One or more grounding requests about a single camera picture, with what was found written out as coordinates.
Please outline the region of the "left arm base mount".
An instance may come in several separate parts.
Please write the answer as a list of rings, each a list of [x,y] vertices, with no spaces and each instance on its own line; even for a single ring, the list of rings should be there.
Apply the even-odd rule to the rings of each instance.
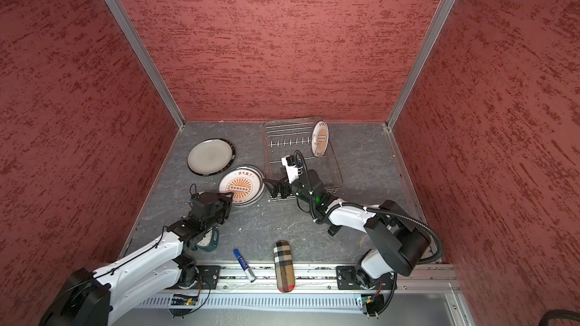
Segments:
[[[217,288],[221,272],[220,266],[193,266],[189,265],[181,271],[178,282],[173,288],[182,290]]]

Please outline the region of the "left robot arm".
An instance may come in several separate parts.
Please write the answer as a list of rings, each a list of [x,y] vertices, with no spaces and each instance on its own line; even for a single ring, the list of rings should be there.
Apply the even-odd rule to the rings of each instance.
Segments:
[[[45,311],[41,325],[112,325],[172,286],[199,294],[204,278],[186,251],[228,219],[232,193],[195,193],[190,212],[142,248],[93,271],[75,271]]]

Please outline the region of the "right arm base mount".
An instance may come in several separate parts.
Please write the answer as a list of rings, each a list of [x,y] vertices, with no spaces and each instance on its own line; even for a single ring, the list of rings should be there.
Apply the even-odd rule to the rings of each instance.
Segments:
[[[385,273],[379,279],[373,279],[355,266],[337,266],[335,268],[339,290],[391,291],[397,289],[393,273]]]

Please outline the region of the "orange sunburst plate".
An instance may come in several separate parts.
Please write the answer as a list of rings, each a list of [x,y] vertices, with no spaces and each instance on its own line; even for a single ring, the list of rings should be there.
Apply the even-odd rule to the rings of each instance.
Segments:
[[[218,189],[220,193],[233,194],[234,207],[249,207],[257,203],[264,194],[264,174],[255,166],[241,165],[222,177]]]
[[[322,157],[329,145],[329,127],[324,120],[318,121],[311,135],[311,151],[314,157]]]

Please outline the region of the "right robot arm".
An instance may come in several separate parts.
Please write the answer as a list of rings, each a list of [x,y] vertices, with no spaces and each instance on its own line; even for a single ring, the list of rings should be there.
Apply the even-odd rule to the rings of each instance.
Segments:
[[[326,191],[315,171],[300,175],[292,182],[284,177],[266,180],[274,198],[295,197],[319,225],[326,224],[329,234],[350,228],[368,235],[374,248],[357,264],[360,283],[371,282],[387,273],[409,276],[430,245],[430,233],[424,223],[410,217],[396,202],[359,205],[347,202]]]

